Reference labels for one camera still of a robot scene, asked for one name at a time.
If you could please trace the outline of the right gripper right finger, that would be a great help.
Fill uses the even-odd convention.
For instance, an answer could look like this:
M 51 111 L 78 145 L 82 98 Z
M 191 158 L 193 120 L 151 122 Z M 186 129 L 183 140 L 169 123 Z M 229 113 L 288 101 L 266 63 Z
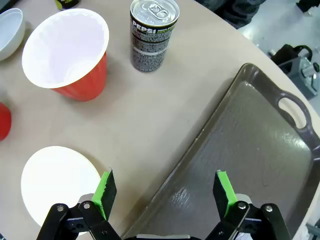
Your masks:
M 239 200 L 225 171 L 215 173 L 212 192 L 220 222 L 207 240 L 235 240 L 240 233 L 249 234 L 253 240 L 291 239 L 278 206 L 266 203 L 257 208 Z

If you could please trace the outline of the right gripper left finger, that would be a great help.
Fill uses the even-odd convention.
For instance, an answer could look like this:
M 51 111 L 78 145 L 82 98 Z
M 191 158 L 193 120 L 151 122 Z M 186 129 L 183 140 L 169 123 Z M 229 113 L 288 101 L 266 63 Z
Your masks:
M 72 208 L 64 203 L 52 205 L 37 239 L 75 240 L 80 233 L 88 232 L 94 240 L 119 240 L 109 223 L 116 194 L 113 171 L 105 171 L 91 199 Z

